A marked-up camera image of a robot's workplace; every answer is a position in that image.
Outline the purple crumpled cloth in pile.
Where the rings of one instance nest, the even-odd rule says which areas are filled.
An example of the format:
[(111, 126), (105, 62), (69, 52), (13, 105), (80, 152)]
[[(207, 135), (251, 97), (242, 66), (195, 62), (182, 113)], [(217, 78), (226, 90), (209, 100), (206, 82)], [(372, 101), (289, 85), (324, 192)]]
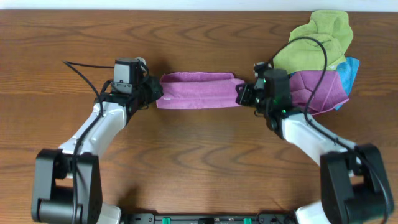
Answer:
[[(294, 106), (305, 108), (321, 75), (322, 71), (307, 70), (295, 72), (290, 77), (290, 94)], [(334, 109), (334, 97), (331, 89), (336, 76), (336, 71), (325, 72), (323, 80), (310, 102), (308, 113), (316, 115)]]

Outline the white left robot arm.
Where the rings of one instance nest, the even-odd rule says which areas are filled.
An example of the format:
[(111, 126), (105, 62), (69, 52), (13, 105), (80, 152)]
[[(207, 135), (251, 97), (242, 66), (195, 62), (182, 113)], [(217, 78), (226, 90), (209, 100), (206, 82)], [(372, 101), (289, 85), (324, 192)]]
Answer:
[(103, 202), (100, 157), (133, 114), (162, 95), (160, 80), (148, 76), (130, 94), (113, 84), (95, 99), (81, 128), (58, 149), (35, 159), (31, 216), (41, 223), (120, 223), (119, 207)]

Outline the blue microfiber cloth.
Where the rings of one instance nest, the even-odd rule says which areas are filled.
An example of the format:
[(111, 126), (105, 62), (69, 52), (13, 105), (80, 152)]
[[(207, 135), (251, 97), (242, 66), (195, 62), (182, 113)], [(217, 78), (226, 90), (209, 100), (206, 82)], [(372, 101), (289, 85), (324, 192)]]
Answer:
[(359, 66), (360, 61), (353, 57), (346, 57), (346, 61), (337, 66), (337, 76), (331, 89), (334, 97), (334, 110), (339, 110), (349, 101)]

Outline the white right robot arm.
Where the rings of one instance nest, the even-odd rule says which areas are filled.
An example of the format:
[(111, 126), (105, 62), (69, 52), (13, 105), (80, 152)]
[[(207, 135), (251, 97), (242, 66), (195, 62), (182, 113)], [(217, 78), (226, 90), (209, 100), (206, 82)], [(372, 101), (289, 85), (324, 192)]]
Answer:
[(254, 107), (269, 129), (320, 167), (321, 199), (294, 212), (295, 223), (388, 221), (394, 201), (379, 149), (357, 145), (294, 107), (288, 83), (259, 80), (236, 86), (237, 104)]

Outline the purple microfiber cloth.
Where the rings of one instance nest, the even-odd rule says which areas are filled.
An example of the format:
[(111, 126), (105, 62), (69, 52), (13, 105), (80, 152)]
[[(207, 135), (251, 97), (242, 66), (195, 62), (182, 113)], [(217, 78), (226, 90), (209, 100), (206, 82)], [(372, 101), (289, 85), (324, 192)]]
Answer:
[(237, 107), (236, 86), (244, 81), (233, 73), (175, 72), (160, 79), (159, 109), (192, 110)]

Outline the green microfiber cloth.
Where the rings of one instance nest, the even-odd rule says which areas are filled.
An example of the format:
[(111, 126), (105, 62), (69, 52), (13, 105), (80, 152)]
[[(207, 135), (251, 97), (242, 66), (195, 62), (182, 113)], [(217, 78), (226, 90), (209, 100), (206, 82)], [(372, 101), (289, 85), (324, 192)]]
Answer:
[(273, 65), (288, 73), (324, 68), (335, 70), (346, 61), (345, 52), (352, 39), (347, 12), (314, 11), (307, 24), (290, 33), (289, 45), (273, 58)]

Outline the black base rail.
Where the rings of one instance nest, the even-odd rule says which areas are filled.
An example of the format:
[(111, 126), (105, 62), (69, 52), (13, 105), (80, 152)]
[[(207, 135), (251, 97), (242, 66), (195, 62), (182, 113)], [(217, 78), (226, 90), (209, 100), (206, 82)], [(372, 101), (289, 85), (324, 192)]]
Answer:
[(122, 215), (120, 224), (298, 224), (292, 213), (258, 215), (156, 215), (133, 213)]

